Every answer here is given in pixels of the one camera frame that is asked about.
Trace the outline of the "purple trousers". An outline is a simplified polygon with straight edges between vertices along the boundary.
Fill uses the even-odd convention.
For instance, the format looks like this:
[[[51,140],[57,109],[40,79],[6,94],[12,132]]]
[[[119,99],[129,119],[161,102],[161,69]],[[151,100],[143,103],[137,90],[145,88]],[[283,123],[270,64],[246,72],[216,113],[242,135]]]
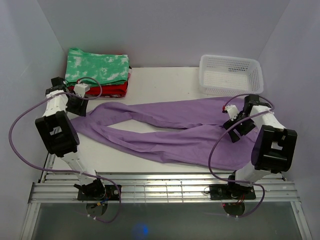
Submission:
[[[259,131],[254,128],[232,143],[223,127],[227,100],[104,102],[71,123],[78,133],[143,159],[235,171],[250,161]]]

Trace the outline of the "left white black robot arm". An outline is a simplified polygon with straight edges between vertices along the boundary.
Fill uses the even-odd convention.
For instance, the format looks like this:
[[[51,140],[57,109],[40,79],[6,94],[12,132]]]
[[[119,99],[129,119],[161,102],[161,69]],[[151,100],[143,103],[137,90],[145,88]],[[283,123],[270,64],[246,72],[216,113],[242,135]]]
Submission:
[[[67,116],[68,112],[86,116],[89,100],[85,95],[90,86],[78,83],[71,92],[75,96],[70,96],[67,95],[69,89],[66,80],[62,77],[51,79],[51,84],[52,87],[45,92],[48,99],[45,112],[35,120],[35,126],[48,152],[64,160],[71,170],[76,171],[79,184],[74,187],[90,200],[102,200],[106,197],[106,187],[97,178],[94,168],[82,158],[78,134]]]

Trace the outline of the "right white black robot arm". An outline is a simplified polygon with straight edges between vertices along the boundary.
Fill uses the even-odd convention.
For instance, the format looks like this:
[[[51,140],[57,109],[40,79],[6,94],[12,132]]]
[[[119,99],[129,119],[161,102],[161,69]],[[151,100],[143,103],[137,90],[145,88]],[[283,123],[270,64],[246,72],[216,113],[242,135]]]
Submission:
[[[223,127],[228,131],[232,143],[238,142],[254,128],[259,130],[250,162],[228,177],[225,189],[230,198],[244,199],[254,192],[253,184],[264,176],[290,169],[298,134],[284,127],[274,116],[272,105],[261,101],[256,94],[244,98],[242,110],[226,103],[222,111],[229,115]]]

